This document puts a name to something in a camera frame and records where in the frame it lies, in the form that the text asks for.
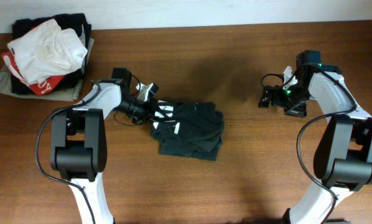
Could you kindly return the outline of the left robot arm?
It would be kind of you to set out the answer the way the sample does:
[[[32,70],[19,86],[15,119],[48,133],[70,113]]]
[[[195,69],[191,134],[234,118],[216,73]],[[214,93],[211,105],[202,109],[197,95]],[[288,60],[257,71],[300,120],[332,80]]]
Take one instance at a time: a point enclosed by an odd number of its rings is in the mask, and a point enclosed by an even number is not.
[[[108,160],[105,119],[112,112],[141,124],[152,118],[155,83],[137,82],[125,68],[114,68],[111,78],[93,81],[91,91],[69,109],[52,117],[50,165],[60,174],[75,197],[82,223],[115,222],[103,187],[103,171]]]

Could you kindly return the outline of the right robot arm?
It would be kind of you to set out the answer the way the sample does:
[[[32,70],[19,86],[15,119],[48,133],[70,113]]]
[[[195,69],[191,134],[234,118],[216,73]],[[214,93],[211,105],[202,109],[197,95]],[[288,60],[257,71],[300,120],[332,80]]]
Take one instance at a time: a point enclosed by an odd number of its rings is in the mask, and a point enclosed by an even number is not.
[[[331,223],[329,217],[342,200],[372,184],[372,116],[355,100],[342,71],[322,63],[319,51],[299,53],[296,68],[287,67],[278,78],[281,85],[263,86],[260,108],[278,106],[288,116],[303,118],[307,102],[316,101],[323,113],[298,133],[297,158],[312,183],[281,223]],[[302,158],[302,135],[322,119],[327,127],[314,154],[314,171],[309,172]]]

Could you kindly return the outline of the dark teal t-shirt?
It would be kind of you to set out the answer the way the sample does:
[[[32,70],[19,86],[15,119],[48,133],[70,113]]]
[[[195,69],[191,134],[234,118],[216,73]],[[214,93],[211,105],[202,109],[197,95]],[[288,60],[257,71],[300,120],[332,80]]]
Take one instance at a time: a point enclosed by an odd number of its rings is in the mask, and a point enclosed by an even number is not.
[[[223,113],[213,102],[159,100],[150,135],[162,155],[215,161],[224,129]]]

